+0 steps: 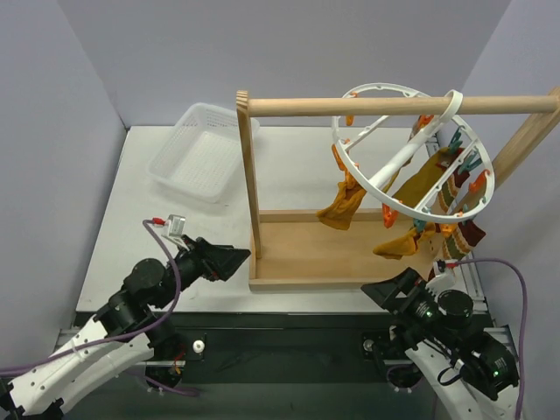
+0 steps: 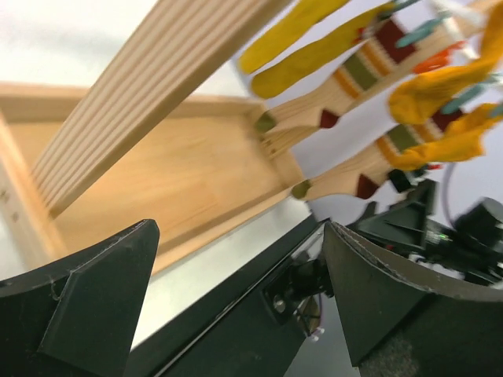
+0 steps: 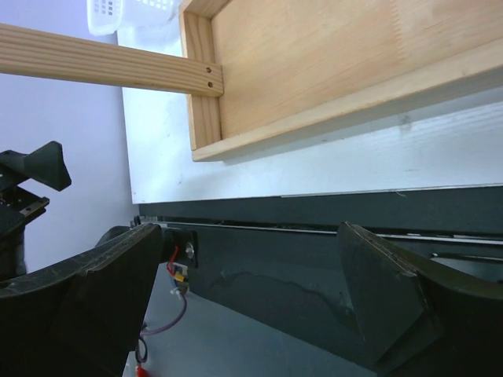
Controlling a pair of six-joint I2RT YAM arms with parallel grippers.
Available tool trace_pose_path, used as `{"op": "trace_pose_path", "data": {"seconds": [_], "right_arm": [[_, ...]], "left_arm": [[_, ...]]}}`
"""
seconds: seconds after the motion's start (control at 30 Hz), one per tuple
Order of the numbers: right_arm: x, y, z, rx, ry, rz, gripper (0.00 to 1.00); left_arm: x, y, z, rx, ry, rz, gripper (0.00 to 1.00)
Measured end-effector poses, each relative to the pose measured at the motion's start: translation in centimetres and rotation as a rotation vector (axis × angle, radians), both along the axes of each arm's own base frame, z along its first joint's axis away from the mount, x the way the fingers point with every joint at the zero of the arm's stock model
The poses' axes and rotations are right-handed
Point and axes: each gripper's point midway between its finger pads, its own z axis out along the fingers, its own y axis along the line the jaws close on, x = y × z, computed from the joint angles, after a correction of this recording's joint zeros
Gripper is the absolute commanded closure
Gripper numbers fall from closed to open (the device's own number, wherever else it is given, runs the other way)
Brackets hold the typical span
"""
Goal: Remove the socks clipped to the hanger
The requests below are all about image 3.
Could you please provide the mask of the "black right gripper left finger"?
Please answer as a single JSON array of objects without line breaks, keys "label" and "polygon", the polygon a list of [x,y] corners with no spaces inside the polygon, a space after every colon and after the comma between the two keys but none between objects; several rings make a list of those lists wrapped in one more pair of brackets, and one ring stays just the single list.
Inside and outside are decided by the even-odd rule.
[{"label": "black right gripper left finger", "polygon": [[162,254],[144,224],[99,247],[1,282],[3,376],[120,376]]}]

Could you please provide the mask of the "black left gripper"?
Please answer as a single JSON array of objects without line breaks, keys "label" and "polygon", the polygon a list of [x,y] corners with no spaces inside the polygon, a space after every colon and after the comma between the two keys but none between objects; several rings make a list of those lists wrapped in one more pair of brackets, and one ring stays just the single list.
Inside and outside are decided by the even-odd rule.
[{"label": "black left gripper", "polygon": [[1,153],[1,274],[24,275],[24,231],[46,212],[50,200],[21,188],[33,179],[58,192],[72,184],[64,163],[62,144],[50,141],[29,154],[7,150]]}]

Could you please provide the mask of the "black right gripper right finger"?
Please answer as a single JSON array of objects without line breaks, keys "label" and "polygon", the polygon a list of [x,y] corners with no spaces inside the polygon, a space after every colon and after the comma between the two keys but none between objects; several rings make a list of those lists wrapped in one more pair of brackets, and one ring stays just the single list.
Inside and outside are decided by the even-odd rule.
[{"label": "black right gripper right finger", "polygon": [[500,376],[502,286],[347,222],[337,247],[366,357],[380,376]]}]

